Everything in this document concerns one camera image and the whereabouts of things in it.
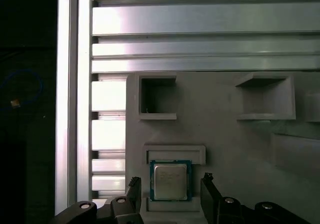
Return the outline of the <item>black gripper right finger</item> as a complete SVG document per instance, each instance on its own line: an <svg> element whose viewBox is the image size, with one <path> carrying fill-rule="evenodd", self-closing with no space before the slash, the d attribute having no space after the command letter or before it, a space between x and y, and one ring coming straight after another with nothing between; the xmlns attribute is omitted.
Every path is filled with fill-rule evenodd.
<svg viewBox="0 0 320 224"><path fill-rule="evenodd" d="M213 183L212 173L200 180L200 205L209 224L307 224L308 221L272 203L260 202L254 209L234 197L224 197Z"/></svg>

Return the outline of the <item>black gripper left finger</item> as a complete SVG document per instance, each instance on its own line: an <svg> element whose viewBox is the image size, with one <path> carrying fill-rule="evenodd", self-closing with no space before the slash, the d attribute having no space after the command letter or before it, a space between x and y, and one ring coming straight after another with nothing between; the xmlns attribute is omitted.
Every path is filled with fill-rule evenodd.
<svg viewBox="0 0 320 224"><path fill-rule="evenodd" d="M77 202L58 215L51 224L141 224L142 182L133 177L125 195L112 197L100 208L94 202Z"/></svg>

